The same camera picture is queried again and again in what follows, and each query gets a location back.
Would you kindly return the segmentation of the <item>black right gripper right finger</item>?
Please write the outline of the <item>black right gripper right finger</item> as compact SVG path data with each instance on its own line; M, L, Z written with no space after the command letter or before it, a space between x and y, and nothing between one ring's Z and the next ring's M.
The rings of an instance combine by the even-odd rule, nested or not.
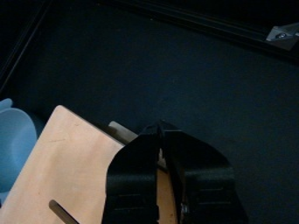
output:
M248 224L226 158L168 122L157 127L178 224Z

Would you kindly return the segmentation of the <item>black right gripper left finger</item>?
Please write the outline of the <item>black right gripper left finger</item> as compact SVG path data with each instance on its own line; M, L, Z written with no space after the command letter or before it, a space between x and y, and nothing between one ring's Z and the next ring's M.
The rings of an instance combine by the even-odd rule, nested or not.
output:
M121 148L108 166L101 224L157 224L158 150L158 128L153 124Z

